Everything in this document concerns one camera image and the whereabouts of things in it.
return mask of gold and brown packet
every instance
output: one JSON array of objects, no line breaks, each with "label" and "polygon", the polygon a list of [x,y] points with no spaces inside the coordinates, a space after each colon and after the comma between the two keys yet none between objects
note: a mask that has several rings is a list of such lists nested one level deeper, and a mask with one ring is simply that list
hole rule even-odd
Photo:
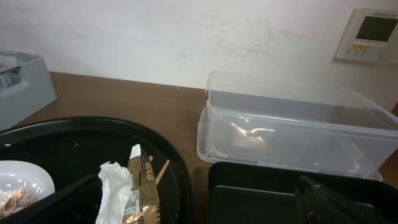
[{"label": "gold and brown packet", "polygon": [[155,174],[149,158],[139,144],[131,149],[127,169],[132,178],[132,189],[124,207],[123,224],[159,224],[160,205]]}]

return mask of transparent plastic box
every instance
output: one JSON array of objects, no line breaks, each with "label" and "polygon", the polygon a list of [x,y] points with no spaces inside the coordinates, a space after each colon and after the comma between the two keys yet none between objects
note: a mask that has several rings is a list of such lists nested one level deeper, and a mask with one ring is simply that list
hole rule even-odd
[{"label": "transparent plastic box", "polygon": [[198,156],[382,180],[398,148],[398,118],[335,86],[212,72]]}]

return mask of yellow sticker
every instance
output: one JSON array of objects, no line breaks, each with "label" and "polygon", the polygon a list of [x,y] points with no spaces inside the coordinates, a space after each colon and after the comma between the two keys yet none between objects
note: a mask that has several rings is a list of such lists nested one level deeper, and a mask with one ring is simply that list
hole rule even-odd
[{"label": "yellow sticker", "polygon": [[362,46],[362,45],[354,45],[353,46],[354,50],[367,50],[368,46]]}]

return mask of wooden counter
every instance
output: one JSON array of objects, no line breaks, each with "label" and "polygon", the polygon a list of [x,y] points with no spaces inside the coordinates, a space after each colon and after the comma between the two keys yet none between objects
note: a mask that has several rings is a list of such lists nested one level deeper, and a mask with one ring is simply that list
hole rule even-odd
[{"label": "wooden counter", "polygon": [[[204,90],[108,78],[51,73],[58,99],[21,124],[69,116],[110,116],[158,131],[185,160],[195,193],[195,223],[206,223],[210,163],[197,156],[197,130],[208,94]],[[398,151],[379,169],[398,187]]]}]

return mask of crumpled packaging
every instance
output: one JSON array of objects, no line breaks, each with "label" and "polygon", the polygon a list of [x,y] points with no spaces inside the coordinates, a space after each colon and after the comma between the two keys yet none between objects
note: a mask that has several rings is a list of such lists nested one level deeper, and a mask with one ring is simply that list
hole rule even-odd
[{"label": "crumpled packaging", "polygon": [[121,224],[123,210],[130,198],[132,179],[127,168],[117,162],[102,164],[98,177],[102,180],[102,200],[96,224]]},{"label": "crumpled packaging", "polygon": [[124,208],[123,224],[160,224],[155,174],[139,144],[132,147],[127,168],[134,184]]}]

